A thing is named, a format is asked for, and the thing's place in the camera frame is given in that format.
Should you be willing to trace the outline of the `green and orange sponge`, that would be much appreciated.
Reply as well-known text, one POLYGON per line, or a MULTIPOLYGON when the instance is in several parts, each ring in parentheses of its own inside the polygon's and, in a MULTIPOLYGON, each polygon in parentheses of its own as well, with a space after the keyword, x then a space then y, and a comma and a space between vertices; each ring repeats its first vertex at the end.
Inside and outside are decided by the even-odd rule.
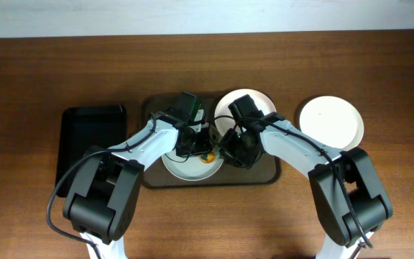
POLYGON ((201 160, 202 163, 206 163, 206 164, 213 163, 216 159, 216 154, 215 152, 209 152, 206 154, 202 154, 199 157, 199 159, 201 160))

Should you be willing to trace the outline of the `pale blue plate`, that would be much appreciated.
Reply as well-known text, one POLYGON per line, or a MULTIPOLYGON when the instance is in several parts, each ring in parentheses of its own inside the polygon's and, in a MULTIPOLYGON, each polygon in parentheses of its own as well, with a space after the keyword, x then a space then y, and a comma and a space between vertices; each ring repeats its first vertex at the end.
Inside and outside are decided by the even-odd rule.
POLYGON ((200 156, 189 158, 178 157, 175 150, 162 156, 162 162, 168 171, 175 177, 184 181, 200 181, 211 177, 224 163, 219 149, 214 145, 212 152, 215 152, 216 159, 213 163, 202 163, 200 156))

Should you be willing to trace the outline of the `white plate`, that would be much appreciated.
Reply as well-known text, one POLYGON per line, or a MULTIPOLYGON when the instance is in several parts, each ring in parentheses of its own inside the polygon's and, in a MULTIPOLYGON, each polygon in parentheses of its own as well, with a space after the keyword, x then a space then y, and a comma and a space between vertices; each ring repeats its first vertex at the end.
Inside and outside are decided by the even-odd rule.
POLYGON ((350 150, 364 136, 364 122, 359 111, 336 96, 318 96, 307 101, 298 114, 300 131, 330 147, 350 150))
MULTIPOLYGON (((229 111, 228 105, 230 105, 230 103, 236 99, 245 95, 250 95, 257 108, 261 110, 264 115, 267 115, 271 112, 276 112, 275 105, 264 93, 253 89, 243 88, 229 92, 224 97, 222 97, 216 105, 213 117, 216 118, 222 115, 231 117, 232 114, 229 111)), ((226 132, 234 126, 234 124, 235 122, 232 119, 228 119, 226 117, 218 118, 215 120, 216 129, 222 136, 224 136, 226 132)))

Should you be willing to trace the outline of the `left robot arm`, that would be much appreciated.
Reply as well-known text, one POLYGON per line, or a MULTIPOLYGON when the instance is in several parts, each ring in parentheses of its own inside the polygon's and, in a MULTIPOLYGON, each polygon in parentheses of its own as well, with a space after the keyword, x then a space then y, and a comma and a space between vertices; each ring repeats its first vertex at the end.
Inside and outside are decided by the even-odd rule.
POLYGON ((134 136, 109 148, 92 147, 65 175, 75 177, 63 216, 91 258, 125 258, 123 236, 137 205, 143 173, 170 152, 181 162, 212 151, 202 133, 201 98, 183 92, 175 106, 151 113, 134 136))

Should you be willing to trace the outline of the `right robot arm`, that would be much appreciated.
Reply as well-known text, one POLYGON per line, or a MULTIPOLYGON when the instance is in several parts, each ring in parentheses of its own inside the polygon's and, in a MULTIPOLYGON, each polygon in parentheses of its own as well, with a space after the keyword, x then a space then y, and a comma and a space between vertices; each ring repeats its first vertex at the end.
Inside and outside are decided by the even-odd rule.
POLYGON ((368 154, 324 145, 296 129, 277 112, 265 114, 249 94, 222 98, 217 119, 231 119, 219 150, 237 168, 251 168, 273 155, 304 175, 326 237, 317 258, 358 258, 371 236, 393 215, 390 198, 368 154))

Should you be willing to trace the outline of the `brown plastic serving tray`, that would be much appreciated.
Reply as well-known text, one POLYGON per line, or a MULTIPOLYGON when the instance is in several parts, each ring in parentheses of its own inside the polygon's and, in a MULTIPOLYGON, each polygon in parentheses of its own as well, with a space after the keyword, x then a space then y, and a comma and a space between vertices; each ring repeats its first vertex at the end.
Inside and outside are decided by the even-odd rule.
MULTIPOLYGON (((224 96, 214 96, 213 94, 201 96, 202 109, 208 113, 207 121, 209 123, 213 123, 210 121, 213 119, 216 105, 224 96)), ((146 99, 142 105, 142 124, 147 123, 147 115, 150 112, 156 113, 169 108, 176 103, 177 99, 178 94, 163 94, 146 99)), ((236 168, 224 162, 220 169, 209 178, 200 181, 184 181, 166 169, 161 156, 144 172, 142 185, 150 189, 266 185, 279 179, 281 167, 279 158, 264 154, 250 169, 236 168)))

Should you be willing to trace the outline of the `black rectangular tray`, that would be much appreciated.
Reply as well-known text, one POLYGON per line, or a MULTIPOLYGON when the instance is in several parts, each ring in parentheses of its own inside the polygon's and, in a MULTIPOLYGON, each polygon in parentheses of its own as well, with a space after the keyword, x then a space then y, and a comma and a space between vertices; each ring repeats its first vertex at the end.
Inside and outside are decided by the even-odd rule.
POLYGON ((79 106, 62 115, 56 181, 93 145, 108 148, 125 141, 127 111, 122 105, 79 106))

